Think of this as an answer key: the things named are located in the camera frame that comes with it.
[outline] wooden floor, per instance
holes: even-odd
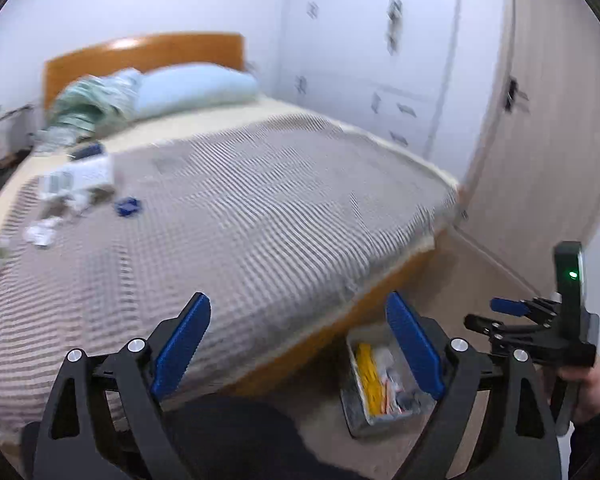
[[[488,350],[487,338],[466,330],[462,325],[464,315],[474,313],[498,318],[498,314],[489,310],[491,298],[529,297],[527,291],[501,270],[451,235],[440,240],[424,272],[413,283],[405,284],[401,293],[421,314],[435,318],[449,337],[462,336],[481,351]],[[320,459],[372,479],[390,479],[415,444],[426,421],[414,420],[394,436],[352,439],[338,396],[336,354],[335,348],[323,352],[266,400],[296,421],[305,442]],[[486,399],[486,394],[478,394],[449,476],[464,471],[468,464]]]

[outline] crumpled green cloth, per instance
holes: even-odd
[[[142,73],[126,68],[115,74],[87,75],[66,86],[56,98],[46,128],[36,134],[37,154],[53,153],[125,128],[134,118]]]

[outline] plastic container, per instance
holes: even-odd
[[[369,413],[355,357],[356,348],[360,343],[369,343],[372,347],[387,346],[391,351],[394,357],[393,368],[400,375],[404,394],[410,400],[408,410],[397,415],[373,416]],[[389,430],[399,430],[412,416],[427,413],[433,409],[435,400],[418,387],[409,364],[386,323],[362,326],[351,330],[347,334],[346,349],[348,367],[344,370],[340,380],[340,400],[351,436],[359,438]]]

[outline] pillow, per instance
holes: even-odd
[[[144,74],[136,99],[136,119],[256,98],[254,76],[211,63],[188,63]]]

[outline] person's arm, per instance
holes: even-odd
[[[575,431],[571,436],[569,477],[600,479],[600,358],[593,368],[564,367],[558,370],[558,375],[580,383],[572,418]]]

